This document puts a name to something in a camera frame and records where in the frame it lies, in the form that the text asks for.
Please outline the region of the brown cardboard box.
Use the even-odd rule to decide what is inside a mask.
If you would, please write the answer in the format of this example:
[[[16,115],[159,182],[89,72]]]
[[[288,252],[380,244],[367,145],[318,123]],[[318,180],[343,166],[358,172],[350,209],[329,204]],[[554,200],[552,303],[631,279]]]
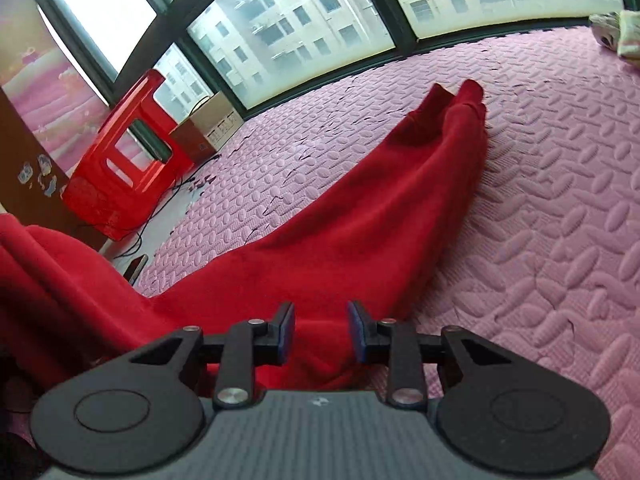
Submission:
[[[170,137],[194,164],[216,155],[244,124],[227,97],[218,92],[198,103]]]

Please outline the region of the pink foam puzzle mat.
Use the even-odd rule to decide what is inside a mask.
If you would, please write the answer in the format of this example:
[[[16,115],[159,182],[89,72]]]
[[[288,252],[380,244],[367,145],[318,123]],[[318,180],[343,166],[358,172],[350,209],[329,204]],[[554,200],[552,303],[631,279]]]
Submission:
[[[296,307],[266,386],[345,389],[346,304],[458,323],[597,393],[639,474],[639,72],[585,28],[437,50],[250,120],[138,292],[160,332]]]

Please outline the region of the red garment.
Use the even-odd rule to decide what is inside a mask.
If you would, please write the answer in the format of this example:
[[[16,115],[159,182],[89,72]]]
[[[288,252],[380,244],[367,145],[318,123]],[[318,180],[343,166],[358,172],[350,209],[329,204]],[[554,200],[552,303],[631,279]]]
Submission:
[[[43,388],[187,325],[222,333],[295,308],[288,362],[269,389],[361,384],[347,305],[408,318],[456,238],[487,154],[483,88],[434,86],[378,146],[270,234],[213,259],[160,295],[136,292],[63,233],[1,219],[1,351]]]

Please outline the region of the pink patterned curtain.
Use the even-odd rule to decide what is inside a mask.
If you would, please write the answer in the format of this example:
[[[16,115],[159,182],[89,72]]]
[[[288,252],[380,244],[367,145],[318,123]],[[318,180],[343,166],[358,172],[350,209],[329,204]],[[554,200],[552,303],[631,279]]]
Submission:
[[[58,46],[36,0],[1,0],[1,88],[36,140],[72,174],[108,106]]]

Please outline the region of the pale clothes pile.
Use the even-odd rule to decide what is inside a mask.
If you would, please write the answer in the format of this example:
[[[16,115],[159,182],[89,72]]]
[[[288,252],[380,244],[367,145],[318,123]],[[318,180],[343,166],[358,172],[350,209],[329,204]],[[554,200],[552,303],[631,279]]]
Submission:
[[[628,63],[639,64],[639,11],[621,10],[620,12],[591,14],[589,26],[592,36],[601,47],[614,52]]]

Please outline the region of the green window frame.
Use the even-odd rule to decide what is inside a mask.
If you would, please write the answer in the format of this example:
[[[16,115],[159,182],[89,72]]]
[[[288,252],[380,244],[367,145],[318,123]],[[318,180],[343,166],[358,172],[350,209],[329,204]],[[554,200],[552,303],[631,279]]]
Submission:
[[[418,52],[582,24],[639,0],[36,0],[107,103],[147,70],[183,118],[207,93],[243,116]]]

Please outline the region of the red plastic stool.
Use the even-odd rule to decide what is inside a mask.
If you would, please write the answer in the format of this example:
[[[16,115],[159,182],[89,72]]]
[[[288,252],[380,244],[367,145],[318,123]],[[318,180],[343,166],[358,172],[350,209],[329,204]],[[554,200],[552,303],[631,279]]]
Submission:
[[[193,167],[170,137],[177,123],[154,100],[164,81],[160,72],[148,70],[129,89],[108,114],[62,193],[71,212],[115,242],[140,229],[171,185]],[[140,168],[117,147],[137,120],[166,143],[167,160],[154,160]]]

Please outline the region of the smartphone on floor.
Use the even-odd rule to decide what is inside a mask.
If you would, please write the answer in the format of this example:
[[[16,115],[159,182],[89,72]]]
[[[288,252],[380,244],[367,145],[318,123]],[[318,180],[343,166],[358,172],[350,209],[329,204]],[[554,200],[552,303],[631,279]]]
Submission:
[[[124,274],[122,274],[122,276],[129,284],[133,285],[137,281],[139,275],[141,274],[148,261],[149,256],[147,254],[142,254],[140,256],[137,256],[136,258],[133,258],[130,263],[128,263],[128,266],[126,267],[126,270]]]

